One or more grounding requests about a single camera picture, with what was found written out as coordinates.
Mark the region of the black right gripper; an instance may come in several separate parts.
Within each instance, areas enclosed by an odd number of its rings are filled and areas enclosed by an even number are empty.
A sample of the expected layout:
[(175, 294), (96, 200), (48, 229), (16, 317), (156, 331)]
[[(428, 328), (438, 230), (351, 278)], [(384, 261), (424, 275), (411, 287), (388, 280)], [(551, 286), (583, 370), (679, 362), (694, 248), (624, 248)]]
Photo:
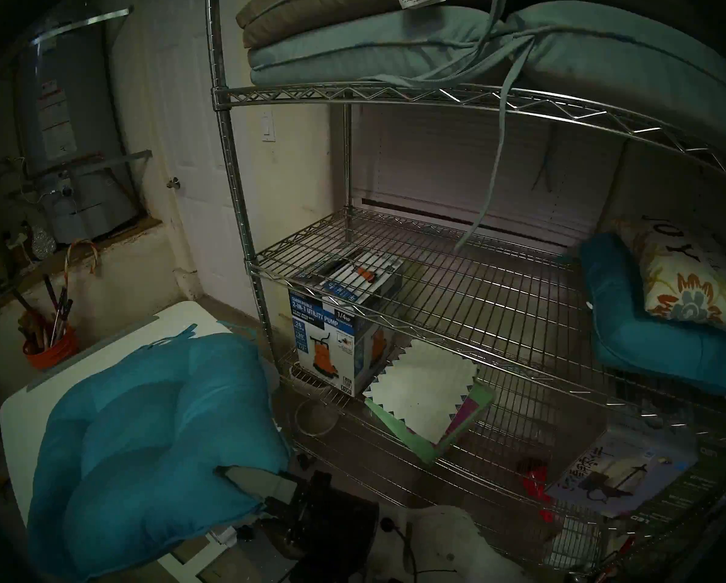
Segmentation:
[(244, 466), (218, 466), (215, 473), (262, 501), (277, 523), (263, 524), (286, 558), (367, 558), (379, 523), (379, 505), (334, 486), (329, 472), (309, 479)]

